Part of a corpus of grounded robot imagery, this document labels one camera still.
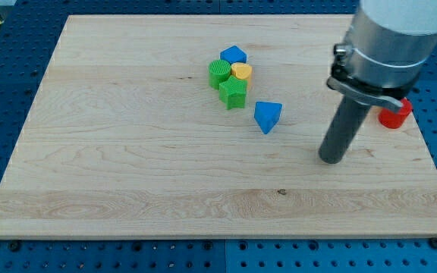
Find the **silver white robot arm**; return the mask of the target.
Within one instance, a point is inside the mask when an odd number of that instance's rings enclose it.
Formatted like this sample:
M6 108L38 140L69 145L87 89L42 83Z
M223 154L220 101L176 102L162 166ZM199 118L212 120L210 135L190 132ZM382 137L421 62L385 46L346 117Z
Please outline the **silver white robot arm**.
M328 86L343 94L339 111L373 105L399 111L437 44L437 0L360 0Z

